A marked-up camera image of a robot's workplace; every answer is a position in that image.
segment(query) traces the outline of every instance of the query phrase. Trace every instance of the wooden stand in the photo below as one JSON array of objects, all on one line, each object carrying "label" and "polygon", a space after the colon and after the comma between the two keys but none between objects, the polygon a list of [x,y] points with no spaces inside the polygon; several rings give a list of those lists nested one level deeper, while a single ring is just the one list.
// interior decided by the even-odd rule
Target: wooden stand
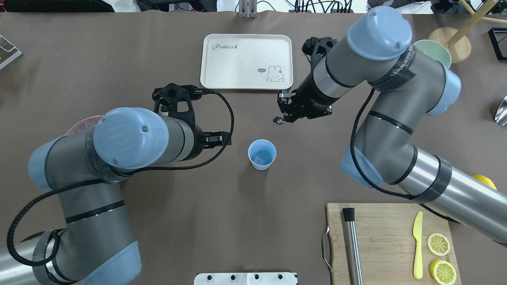
[{"label": "wooden stand", "polygon": [[470,40],[465,34],[480,20],[487,20],[499,23],[507,23],[507,21],[499,19],[485,18],[489,10],[491,10],[499,0],[487,0],[476,13],[469,9],[468,4],[464,0],[460,0],[461,4],[467,8],[468,12],[472,14],[472,18],[460,30],[453,28],[438,28],[429,34],[428,39],[441,43],[449,50],[451,54],[452,63],[460,63],[465,61],[472,52],[472,45]]}]

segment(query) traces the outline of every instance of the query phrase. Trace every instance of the green bowl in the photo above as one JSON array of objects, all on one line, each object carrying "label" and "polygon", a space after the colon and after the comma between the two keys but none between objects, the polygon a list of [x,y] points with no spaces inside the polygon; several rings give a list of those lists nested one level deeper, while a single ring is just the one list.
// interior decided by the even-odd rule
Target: green bowl
[{"label": "green bowl", "polygon": [[451,54],[440,43],[432,40],[420,40],[414,43],[414,47],[422,51],[425,55],[440,62],[443,66],[447,68],[451,66]]}]

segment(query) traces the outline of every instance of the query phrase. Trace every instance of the lemon slice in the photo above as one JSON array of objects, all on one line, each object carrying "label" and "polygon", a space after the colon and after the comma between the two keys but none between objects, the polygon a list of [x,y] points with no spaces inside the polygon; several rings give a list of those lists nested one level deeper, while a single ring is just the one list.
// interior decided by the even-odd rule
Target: lemon slice
[{"label": "lemon slice", "polygon": [[429,272],[440,285],[452,285],[456,282],[456,270],[445,260],[434,260],[429,266]]},{"label": "lemon slice", "polygon": [[480,182],[486,184],[487,186],[497,190],[495,184],[493,183],[493,181],[491,181],[491,179],[487,178],[486,176],[484,175],[480,175],[480,174],[474,174],[472,175],[473,178],[479,180]]},{"label": "lemon slice", "polygon": [[427,240],[429,251],[438,256],[445,256],[451,250],[451,243],[443,234],[433,233]]}]

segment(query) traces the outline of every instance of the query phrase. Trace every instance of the black cable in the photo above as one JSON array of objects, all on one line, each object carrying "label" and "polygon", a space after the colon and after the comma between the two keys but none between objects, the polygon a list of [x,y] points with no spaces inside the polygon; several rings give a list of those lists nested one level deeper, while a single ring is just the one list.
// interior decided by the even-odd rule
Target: black cable
[{"label": "black cable", "polygon": [[[227,102],[227,100],[225,99],[225,97],[222,94],[220,94],[220,92],[215,91],[215,90],[210,90],[209,93],[210,94],[216,94],[216,95],[218,95],[220,97],[220,99],[222,99],[222,101],[225,103],[225,105],[229,109],[229,113],[231,114],[231,129],[229,131],[229,137],[228,137],[227,141],[224,143],[224,145],[220,148],[220,150],[212,158],[208,159],[205,162],[202,162],[202,163],[199,163],[199,164],[196,164],[196,165],[192,165],[192,166],[182,166],[182,167],[143,167],[143,168],[136,169],[134,171],[131,171],[131,172],[128,172],[128,173],[122,173],[122,174],[132,175],[132,174],[135,174],[135,173],[138,173],[138,172],[142,172],[142,171],[147,171],[147,170],[189,170],[189,169],[195,169],[197,167],[204,166],[204,165],[210,163],[211,161],[215,160],[224,151],[224,149],[227,146],[227,144],[231,141],[232,133],[234,131],[234,113],[232,111],[231,106],[229,105],[229,102]],[[11,223],[11,225],[9,227],[9,230],[7,231],[7,250],[9,251],[9,254],[12,256],[12,258],[14,258],[14,260],[16,260],[17,262],[19,262],[21,264],[24,264],[24,265],[28,265],[28,266],[41,266],[41,265],[44,265],[44,264],[50,262],[51,260],[53,260],[55,258],[55,256],[56,256],[56,253],[58,252],[58,246],[60,244],[60,237],[55,232],[51,233],[51,236],[55,239],[55,243],[54,243],[54,246],[53,246],[53,252],[52,252],[52,254],[48,258],[46,258],[44,260],[39,260],[39,261],[32,261],[32,260],[26,259],[26,258],[22,257],[21,255],[19,255],[19,253],[16,251],[16,248],[14,246],[14,233],[16,231],[16,228],[17,228],[19,222],[21,221],[21,219],[25,216],[25,214],[35,204],[39,203],[40,201],[42,201],[42,200],[44,200],[44,199],[46,199],[48,197],[51,197],[53,195],[56,195],[56,194],[59,194],[59,193],[62,193],[62,192],[65,192],[65,191],[68,191],[68,190],[71,190],[71,189],[74,189],[74,188],[88,186],[88,185],[94,185],[94,184],[100,184],[100,183],[104,183],[104,182],[105,181],[102,180],[102,179],[93,179],[93,180],[87,180],[87,181],[82,181],[82,182],[74,183],[74,184],[67,185],[67,186],[55,189],[53,191],[44,193],[43,195],[40,195],[39,197],[35,198],[30,203],[28,203],[16,215],[16,217],[14,218],[14,220],[12,221],[12,223]]]},{"label": "black cable", "polygon": [[184,10],[184,11],[196,11],[196,10],[194,10],[194,9],[193,9],[193,7],[192,7],[192,9],[191,9],[191,10],[187,10],[187,9],[183,9],[183,8],[181,8],[180,6],[178,6],[178,9],[181,9],[181,10]]},{"label": "black cable", "polygon": [[51,197],[53,195],[56,195],[56,194],[59,194],[59,193],[62,193],[62,192],[65,192],[67,190],[71,190],[74,188],[88,186],[88,185],[94,185],[94,184],[100,184],[100,183],[104,183],[104,180],[93,179],[93,180],[87,180],[87,181],[74,183],[74,184],[67,185],[67,186],[58,188],[56,190],[44,193],[44,194],[40,195],[39,197],[35,198],[34,200],[32,200],[30,203],[28,203],[16,215],[16,217],[14,218],[14,220],[12,221],[12,223],[9,227],[9,230],[7,231],[7,250],[9,251],[9,254],[12,256],[12,258],[14,258],[14,260],[16,260],[17,262],[24,264],[24,265],[28,265],[28,266],[41,266],[41,265],[44,265],[44,264],[50,262],[51,260],[53,260],[56,256],[56,253],[58,252],[58,246],[60,245],[60,236],[58,234],[56,234],[55,231],[53,231],[51,233],[51,236],[55,239],[55,243],[53,246],[53,251],[48,258],[46,258],[44,260],[39,260],[39,261],[32,261],[32,260],[26,259],[26,258],[22,257],[21,255],[19,255],[19,253],[16,251],[16,248],[14,247],[14,232],[16,231],[16,227],[18,226],[19,222],[35,204],[39,203],[40,201],[42,201],[48,197]]},{"label": "black cable", "polygon": [[477,6],[477,8],[474,9],[474,12],[477,12],[481,8],[481,6],[484,4],[484,2],[481,1],[481,3]]},{"label": "black cable", "polygon": [[431,0],[422,0],[422,1],[409,0],[410,3],[415,4],[415,5],[422,5],[422,4],[424,4],[424,3],[428,2],[428,1],[431,1]]},{"label": "black cable", "polygon": [[326,9],[326,12],[329,10],[329,8],[331,7],[331,13],[333,12],[333,7],[335,6],[335,4],[338,4],[338,11],[341,11],[343,9],[343,5],[341,4],[341,2],[339,1],[335,1],[334,3],[331,3],[328,8]]},{"label": "black cable", "polygon": [[312,2],[312,9],[313,9],[313,12],[314,12],[314,13],[317,13],[317,11],[315,10],[315,6],[313,5],[313,0],[306,1],[306,9],[305,9],[305,12],[307,12],[307,13],[308,13],[308,5],[310,4],[310,2]]},{"label": "black cable", "polygon": [[143,172],[143,171],[148,171],[148,170],[190,170],[190,169],[195,169],[197,167],[204,166],[204,165],[210,163],[211,161],[215,160],[224,151],[224,149],[227,146],[227,144],[231,141],[232,132],[234,130],[234,113],[232,112],[232,108],[229,105],[229,102],[227,102],[227,100],[225,99],[225,97],[222,94],[220,94],[220,92],[215,91],[215,90],[210,90],[209,93],[210,94],[216,94],[216,95],[218,95],[220,97],[220,99],[222,99],[222,101],[225,103],[225,105],[227,106],[227,108],[229,109],[229,112],[231,114],[231,129],[229,131],[229,138],[224,143],[224,145],[220,148],[220,150],[212,158],[206,160],[205,162],[202,162],[202,163],[199,163],[199,164],[196,164],[196,165],[192,165],[192,166],[178,166],[178,167],[150,166],[150,167],[139,168],[139,169],[136,169],[136,170],[133,170],[133,171],[130,171],[130,172],[126,172],[126,173],[122,173],[122,174],[124,174],[124,175],[133,175],[135,173],[139,173],[139,172]]},{"label": "black cable", "polygon": [[276,12],[276,10],[275,10],[275,8],[273,7],[273,5],[271,5],[271,3],[267,2],[267,1],[262,0],[262,1],[257,2],[257,4],[262,3],[262,2],[266,2],[269,6],[271,6],[271,9],[273,9],[273,11],[275,11],[275,12]]},{"label": "black cable", "polygon": [[[385,194],[388,194],[388,195],[392,195],[392,196],[396,196],[396,197],[402,197],[402,198],[406,198],[406,199],[413,199],[414,196],[412,195],[407,195],[407,194],[402,194],[402,193],[398,193],[398,192],[393,192],[393,191],[389,191],[389,190],[386,190],[386,189],[382,189],[380,188],[379,186],[377,186],[375,183],[373,183],[366,175],[365,173],[363,172],[363,170],[361,169],[361,167],[359,166],[359,163],[357,162],[357,158],[356,158],[356,155],[355,155],[355,150],[354,150],[354,143],[355,143],[355,135],[356,135],[356,132],[357,132],[357,125],[359,124],[359,119],[361,117],[361,115],[363,114],[366,106],[368,105],[368,103],[370,102],[370,100],[372,99],[373,97],[373,93],[375,92],[375,89],[372,88],[372,90],[370,91],[370,94],[368,95],[368,98],[366,99],[366,101],[363,103],[363,105],[361,106],[361,108],[359,109],[359,112],[357,113],[357,116],[355,117],[355,120],[354,120],[354,125],[352,127],[352,134],[350,135],[350,154],[352,155],[352,161],[354,162],[354,165],[355,165],[355,168],[357,169],[357,171],[359,172],[359,174],[361,174],[361,177],[363,177],[363,179],[370,185],[372,186],[373,188],[377,189],[378,191],[382,192],[382,193],[385,193]],[[430,211],[431,213],[437,215],[438,217],[442,218],[442,219],[445,219],[447,221],[451,221],[451,222],[455,222],[455,223],[458,223],[456,220],[450,218],[450,217],[447,217],[447,216],[444,216],[432,209],[430,209],[428,206],[424,205],[424,204],[419,204],[421,205],[423,208],[425,208],[426,210]]]},{"label": "black cable", "polygon": [[322,7],[322,11],[324,11],[324,4],[322,3],[322,1],[321,1],[321,0],[318,0],[318,2],[320,3],[320,6]]},{"label": "black cable", "polygon": [[328,5],[328,8],[327,9],[322,9],[322,12],[323,13],[327,13],[328,12],[328,9],[329,7],[331,7],[331,5],[335,2],[338,2],[337,0],[334,0],[334,1],[319,1],[320,4],[323,4],[323,3],[331,3]]},{"label": "black cable", "polygon": [[[296,6],[296,5],[292,4],[292,3],[290,3],[288,0],[285,0],[285,2],[287,2],[287,3],[288,3],[288,4],[290,4],[292,7],[294,7],[294,13],[297,13],[298,11],[300,11],[300,10],[298,10],[298,6],[299,6],[299,4],[298,4],[298,3],[296,3],[296,4],[298,5],[298,6]],[[319,2],[318,2],[318,4],[323,4],[323,3],[334,3],[334,2],[337,2],[337,1],[319,1]],[[317,5],[317,3],[315,3],[315,4],[314,4],[313,2],[312,2],[312,3],[310,3],[310,4],[308,4],[308,2],[306,3],[306,6],[312,6],[312,8],[314,9],[314,11],[315,11],[315,5]]]}]

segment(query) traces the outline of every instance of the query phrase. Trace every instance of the plastic knife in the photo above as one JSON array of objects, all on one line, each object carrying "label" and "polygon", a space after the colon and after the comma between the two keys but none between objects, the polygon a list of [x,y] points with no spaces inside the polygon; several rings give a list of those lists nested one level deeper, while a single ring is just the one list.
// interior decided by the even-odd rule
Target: plastic knife
[{"label": "plastic knife", "polygon": [[419,211],[414,221],[414,228],[412,230],[412,235],[415,238],[415,259],[414,259],[414,277],[417,279],[422,278],[422,248],[421,248],[421,239],[422,239],[422,212]]}]

